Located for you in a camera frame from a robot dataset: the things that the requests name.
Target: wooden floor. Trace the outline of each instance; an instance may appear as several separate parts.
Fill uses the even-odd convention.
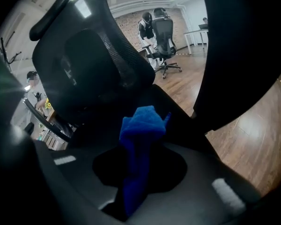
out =
[[[207,57],[201,46],[192,48],[195,54],[176,55],[170,60],[182,67],[182,73],[169,69],[166,79],[160,72],[155,79],[188,115],[193,112]],[[262,195],[275,188],[281,180],[281,82],[277,81],[249,111],[209,132],[207,138],[221,160],[248,179]]]

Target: brick wall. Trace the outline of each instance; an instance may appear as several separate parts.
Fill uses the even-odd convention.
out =
[[[179,8],[167,8],[166,10],[168,15],[174,22],[173,41],[176,44],[177,49],[186,46],[186,41],[183,33],[187,32],[187,26],[181,14],[181,10]],[[142,47],[141,42],[137,36],[137,24],[141,20],[141,16],[144,12],[152,13],[153,10],[151,9],[129,13],[115,19],[124,35],[126,36],[128,41],[135,47],[135,49],[140,49]]]

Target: chair backrest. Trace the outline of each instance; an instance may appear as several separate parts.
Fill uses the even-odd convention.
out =
[[[160,17],[152,22],[156,35],[157,49],[161,56],[171,58],[176,54],[176,46],[173,42],[173,20]]]
[[[61,117],[86,123],[152,85],[153,69],[127,41],[106,0],[73,0],[56,10],[50,26],[36,24],[30,34],[44,30],[32,60]]]

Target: blue cloth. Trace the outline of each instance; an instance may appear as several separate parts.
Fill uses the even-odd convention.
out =
[[[127,151],[128,173],[121,194],[127,217],[135,212],[147,196],[150,146],[165,134],[169,119],[170,113],[162,120],[153,106],[139,107],[133,117],[123,118],[119,141],[120,146]]]

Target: chair base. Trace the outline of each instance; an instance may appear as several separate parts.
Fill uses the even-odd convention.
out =
[[[178,66],[178,64],[175,62],[175,63],[170,63],[170,64],[167,64],[166,61],[164,61],[164,65],[159,67],[155,72],[158,72],[160,70],[163,70],[163,79],[166,78],[166,70],[168,68],[178,68],[179,69],[179,72],[182,72],[182,69],[181,67]]]

